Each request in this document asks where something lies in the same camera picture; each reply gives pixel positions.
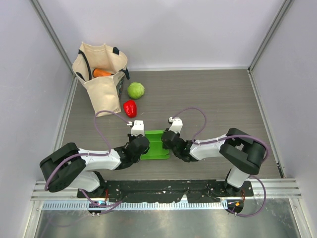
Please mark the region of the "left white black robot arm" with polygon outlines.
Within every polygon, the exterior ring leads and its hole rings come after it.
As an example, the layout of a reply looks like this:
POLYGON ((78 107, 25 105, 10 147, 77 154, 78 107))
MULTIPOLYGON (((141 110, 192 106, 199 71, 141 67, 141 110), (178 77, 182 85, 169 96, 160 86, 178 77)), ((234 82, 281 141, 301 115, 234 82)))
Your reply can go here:
POLYGON ((141 155, 150 148, 143 136, 130 136, 130 141, 110 151, 79 149, 70 142, 40 162, 46 180, 45 190, 59 192, 68 187, 82 190, 95 198, 102 197, 106 190, 105 179, 98 170, 122 170, 139 162, 141 155))

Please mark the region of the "green paper box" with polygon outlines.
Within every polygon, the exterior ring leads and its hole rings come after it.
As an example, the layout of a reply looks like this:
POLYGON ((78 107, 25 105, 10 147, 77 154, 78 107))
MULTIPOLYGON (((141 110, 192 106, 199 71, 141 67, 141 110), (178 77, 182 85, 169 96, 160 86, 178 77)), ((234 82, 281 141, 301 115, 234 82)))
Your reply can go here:
POLYGON ((141 155, 141 160, 164 160, 170 157, 169 150, 163 148, 161 137, 164 130, 146 130, 145 137, 149 140, 149 150, 141 155))

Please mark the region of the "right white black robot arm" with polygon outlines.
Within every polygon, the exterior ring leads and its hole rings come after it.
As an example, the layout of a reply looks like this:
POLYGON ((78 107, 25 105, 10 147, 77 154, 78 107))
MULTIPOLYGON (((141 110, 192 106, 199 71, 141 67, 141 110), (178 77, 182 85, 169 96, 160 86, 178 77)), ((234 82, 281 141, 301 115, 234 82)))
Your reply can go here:
POLYGON ((161 140, 166 149, 187 163, 213 157, 228 160, 233 168, 228 172, 223 188, 230 196, 240 193, 247 178, 258 175, 269 153, 266 143, 236 128, 217 138, 192 141, 185 141, 180 134, 167 130, 161 140))

